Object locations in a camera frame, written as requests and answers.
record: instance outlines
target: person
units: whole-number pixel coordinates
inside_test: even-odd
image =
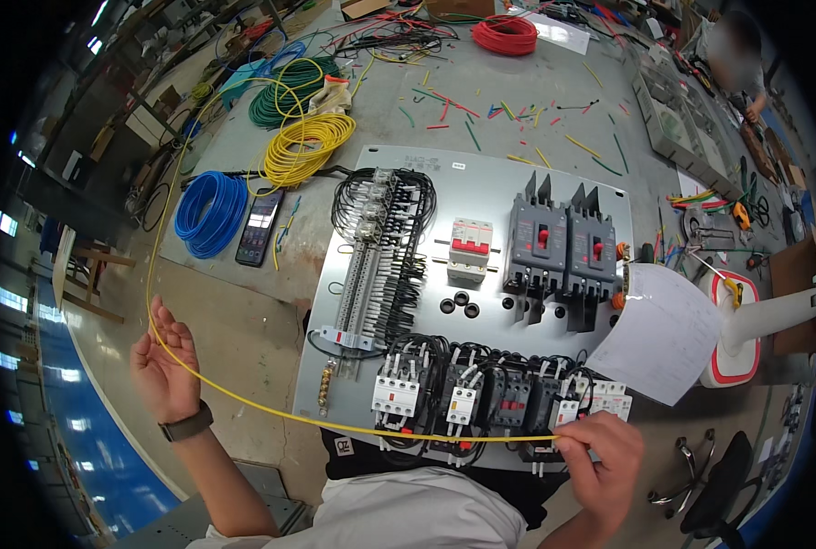
[[[682,55],[709,67],[713,80],[730,94],[729,100],[756,124],[765,108],[765,75],[762,72],[762,35],[752,18],[742,11],[727,11],[715,24],[701,18]],[[747,106],[742,92],[752,97]]]
[[[176,322],[160,296],[152,300],[151,309],[157,330],[172,352],[199,371],[188,327]],[[524,533],[527,521],[501,494],[462,472],[416,467],[330,478],[313,526],[280,537],[262,497],[210,430],[212,419],[200,400],[200,381],[157,344],[151,328],[130,349],[130,372],[142,402],[164,426],[173,452],[194,479],[212,519],[205,538],[192,541],[188,549],[492,549],[516,547]],[[573,493],[583,508],[540,547],[600,547],[618,530],[630,508],[643,457],[640,432],[613,414],[597,412],[557,427],[555,433],[560,435],[555,444],[566,461]],[[600,462],[591,461],[586,446]],[[544,483],[550,476],[533,478]]]

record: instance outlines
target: yellow screwdriver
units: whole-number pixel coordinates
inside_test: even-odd
[[[739,309],[740,305],[741,305],[741,302],[743,302],[743,284],[735,282],[733,279],[729,279],[728,277],[723,275],[719,271],[719,269],[716,269],[715,267],[713,267],[712,265],[710,265],[709,263],[707,263],[703,259],[699,258],[698,254],[694,253],[693,251],[690,251],[689,253],[692,254],[695,259],[697,259],[703,265],[705,265],[707,267],[707,269],[710,269],[712,272],[716,273],[719,276],[720,279],[722,279],[723,283],[725,284],[725,287],[728,288],[731,291],[731,295],[732,295],[731,304],[732,304],[732,306],[735,308],[735,310]]]

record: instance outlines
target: gray circuit breaker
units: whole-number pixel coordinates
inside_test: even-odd
[[[586,197],[580,184],[568,209],[567,268],[562,299],[568,305],[567,331],[590,332],[598,304],[612,294],[615,282],[615,229],[603,218],[597,187]]]
[[[567,208],[551,201],[551,176],[536,192],[534,171],[524,194],[515,197],[507,242],[503,291],[517,296],[516,322],[524,319],[529,301],[528,323],[539,323],[542,301],[558,291],[567,264]]]

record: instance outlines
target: smartphone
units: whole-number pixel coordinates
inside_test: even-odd
[[[278,189],[267,196],[255,197],[252,200],[252,207],[243,227],[243,235],[240,237],[238,254],[234,258],[238,264],[260,267],[265,262],[267,246],[277,236],[274,222],[285,194],[284,190]]]

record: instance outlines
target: watch strap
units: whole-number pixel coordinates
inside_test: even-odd
[[[164,437],[170,442],[178,442],[191,438],[213,424],[213,411],[206,403],[200,400],[200,409],[191,417],[186,417],[176,423],[158,423]]]

